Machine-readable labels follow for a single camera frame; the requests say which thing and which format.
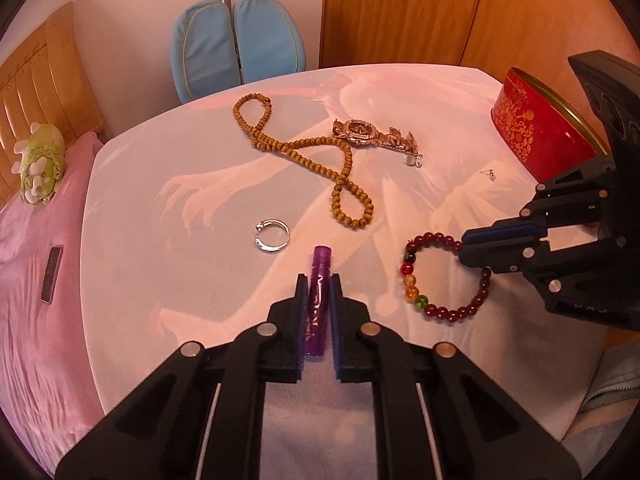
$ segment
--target table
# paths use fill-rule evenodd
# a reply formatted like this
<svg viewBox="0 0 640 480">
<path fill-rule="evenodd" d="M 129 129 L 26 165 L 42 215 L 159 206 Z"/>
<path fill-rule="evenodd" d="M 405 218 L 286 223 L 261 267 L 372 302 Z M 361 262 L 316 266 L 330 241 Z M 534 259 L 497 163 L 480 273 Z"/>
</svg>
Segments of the table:
<svg viewBox="0 0 640 480">
<path fill-rule="evenodd" d="M 459 237 L 516 216 L 534 179 L 500 138 L 489 111 L 500 83 L 471 68 L 371 65 L 304 72 L 235 88 L 171 110 L 111 140 L 98 154 L 84 215 L 81 299 L 100 401 L 113 408 L 178 346 L 222 344 L 261 322 L 310 272 L 313 247 L 334 250 L 346 296 L 406 340 L 449 340 L 466 352 L 556 438 L 575 416 L 598 363 L 602 327 L 546 313 L 519 274 L 492 278 L 478 315 L 451 326 L 404 302 L 399 264 L 424 231 Z M 248 92 L 271 97 L 266 133 L 280 140 L 327 136 L 333 120 L 359 118 L 381 131 L 411 131 L 423 167 L 382 148 L 354 148 L 352 179 L 376 206 L 354 232 L 329 208 L 332 184 L 273 153 L 253 150 L 231 108 Z M 257 123 L 257 102 L 242 109 Z M 332 146 L 306 148 L 341 167 Z M 494 182 L 480 173 L 494 170 Z M 360 215 L 360 205 L 343 200 Z M 261 252 L 254 227 L 291 228 L 281 252 Z M 592 235 L 563 228 L 552 246 Z M 478 271 L 444 251 L 418 255 L 418 285 L 436 304 L 462 306 Z M 262 477 L 374 478 L 370 389 L 334 380 L 331 355 L 307 362 L 297 385 L 267 387 Z"/>
</svg>

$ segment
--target green bead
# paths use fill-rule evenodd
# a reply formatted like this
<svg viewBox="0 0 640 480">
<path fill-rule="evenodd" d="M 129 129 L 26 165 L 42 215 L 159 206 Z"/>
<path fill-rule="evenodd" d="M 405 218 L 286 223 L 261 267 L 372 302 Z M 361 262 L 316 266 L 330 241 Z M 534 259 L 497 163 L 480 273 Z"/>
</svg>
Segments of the green bead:
<svg viewBox="0 0 640 480">
<path fill-rule="evenodd" d="M 420 296 L 415 298 L 415 301 L 414 301 L 415 309 L 422 310 L 427 306 L 427 303 L 429 303 L 429 300 L 424 294 L 421 294 Z"/>
</svg>

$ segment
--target smartphone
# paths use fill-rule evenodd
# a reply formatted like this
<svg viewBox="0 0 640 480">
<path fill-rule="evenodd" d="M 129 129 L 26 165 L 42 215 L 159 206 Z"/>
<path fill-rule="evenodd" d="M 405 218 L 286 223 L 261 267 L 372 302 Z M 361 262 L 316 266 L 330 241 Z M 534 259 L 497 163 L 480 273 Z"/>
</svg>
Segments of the smartphone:
<svg viewBox="0 0 640 480">
<path fill-rule="evenodd" d="M 42 281 L 42 293 L 40 299 L 45 303 L 51 304 L 53 301 L 53 289 L 56 286 L 56 278 L 58 277 L 58 268 L 60 267 L 60 258 L 62 257 L 62 247 L 55 246 L 49 251 L 49 259 L 47 260 L 47 269 L 44 271 L 44 280 Z"/>
</svg>

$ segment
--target green stuffed animal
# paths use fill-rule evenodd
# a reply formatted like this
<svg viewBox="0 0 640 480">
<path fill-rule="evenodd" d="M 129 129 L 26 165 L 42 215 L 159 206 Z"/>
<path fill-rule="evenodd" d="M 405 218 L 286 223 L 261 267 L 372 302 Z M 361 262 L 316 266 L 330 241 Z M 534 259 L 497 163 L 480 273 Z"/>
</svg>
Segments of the green stuffed animal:
<svg viewBox="0 0 640 480">
<path fill-rule="evenodd" d="M 65 139 L 60 130 L 52 124 L 33 123 L 31 137 L 16 142 L 14 152 L 22 156 L 11 170 L 20 175 L 22 201 L 49 203 L 65 173 Z"/>
</svg>

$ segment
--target pink bedsheet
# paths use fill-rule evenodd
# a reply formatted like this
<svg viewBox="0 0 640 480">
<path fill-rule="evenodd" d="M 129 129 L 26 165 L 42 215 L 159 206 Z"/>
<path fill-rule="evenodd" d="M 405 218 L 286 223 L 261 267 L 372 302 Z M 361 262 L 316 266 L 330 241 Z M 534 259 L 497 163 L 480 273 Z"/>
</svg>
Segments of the pink bedsheet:
<svg viewBox="0 0 640 480">
<path fill-rule="evenodd" d="M 104 415 L 84 343 L 80 235 L 89 176 L 102 143 L 84 134 L 49 205 L 14 197 L 0 212 L 0 408 L 50 474 Z M 40 301 L 52 246 L 63 247 L 53 302 Z"/>
</svg>

